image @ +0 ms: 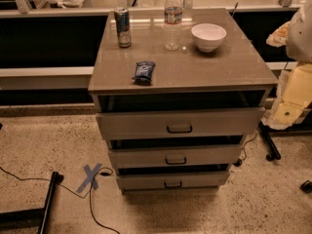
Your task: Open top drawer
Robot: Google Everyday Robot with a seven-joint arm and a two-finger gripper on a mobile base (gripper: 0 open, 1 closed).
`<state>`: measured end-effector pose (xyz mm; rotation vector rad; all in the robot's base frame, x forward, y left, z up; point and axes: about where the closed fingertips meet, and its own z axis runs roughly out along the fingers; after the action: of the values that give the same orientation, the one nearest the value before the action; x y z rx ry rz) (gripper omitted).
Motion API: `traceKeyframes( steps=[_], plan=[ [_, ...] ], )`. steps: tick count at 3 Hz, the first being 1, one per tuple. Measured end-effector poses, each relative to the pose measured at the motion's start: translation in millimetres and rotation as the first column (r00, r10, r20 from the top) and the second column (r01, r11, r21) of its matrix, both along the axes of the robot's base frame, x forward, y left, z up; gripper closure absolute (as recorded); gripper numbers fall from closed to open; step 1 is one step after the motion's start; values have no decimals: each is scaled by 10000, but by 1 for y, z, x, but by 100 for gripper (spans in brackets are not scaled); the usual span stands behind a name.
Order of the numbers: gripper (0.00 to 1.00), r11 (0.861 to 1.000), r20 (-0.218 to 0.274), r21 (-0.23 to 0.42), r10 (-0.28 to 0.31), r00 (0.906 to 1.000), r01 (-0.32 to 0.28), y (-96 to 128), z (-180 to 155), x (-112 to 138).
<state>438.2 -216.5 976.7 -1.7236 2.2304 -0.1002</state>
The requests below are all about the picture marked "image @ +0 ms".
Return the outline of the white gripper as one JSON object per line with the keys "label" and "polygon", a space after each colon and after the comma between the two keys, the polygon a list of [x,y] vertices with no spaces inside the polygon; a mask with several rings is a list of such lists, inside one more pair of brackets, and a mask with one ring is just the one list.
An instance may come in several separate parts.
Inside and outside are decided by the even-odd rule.
{"label": "white gripper", "polygon": [[292,126],[312,102],[312,64],[300,62],[292,71],[279,76],[276,98],[262,118],[273,130]]}

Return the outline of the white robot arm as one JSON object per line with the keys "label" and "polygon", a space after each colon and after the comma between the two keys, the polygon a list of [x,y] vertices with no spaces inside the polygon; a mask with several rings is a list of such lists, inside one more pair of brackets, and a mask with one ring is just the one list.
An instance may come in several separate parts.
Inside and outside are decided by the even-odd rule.
{"label": "white robot arm", "polygon": [[306,0],[292,19],[266,39],[272,47],[286,47],[287,56],[297,62],[292,71],[279,76],[276,98],[264,124],[274,130],[293,125],[312,102],[312,0]]}

